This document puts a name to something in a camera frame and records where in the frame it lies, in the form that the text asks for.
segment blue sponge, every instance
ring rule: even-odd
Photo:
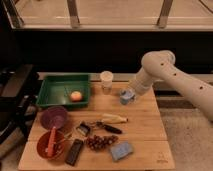
[[[133,153],[133,148],[128,142],[122,142],[110,148],[110,153],[114,161],[118,161]]]

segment black wall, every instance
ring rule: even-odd
[[[15,33],[25,62],[39,70],[137,72],[144,53],[172,50],[188,73],[213,69],[213,32],[47,32]]]

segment red grapes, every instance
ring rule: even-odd
[[[110,146],[118,140],[118,137],[115,135],[100,137],[94,135],[94,137],[88,137],[85,140],[85,144],[91,150],[99,151],[105,149],[107,146]]]

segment white cup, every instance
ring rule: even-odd
[[[109,94],[112,88],[113,73],[110,71],[103,71],[100,74],[100,79],[104,94]]]

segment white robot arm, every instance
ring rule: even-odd
[[[141,63],[142,68],[130,81],[129,90],[121,94],[123,104],[126,104],[130,96],[132,98],[135,94],[146,93],[154,81],[160,78],[213,121],[213,87],[177,69],[174,66],[175,55],[171,51],[146,53]]]

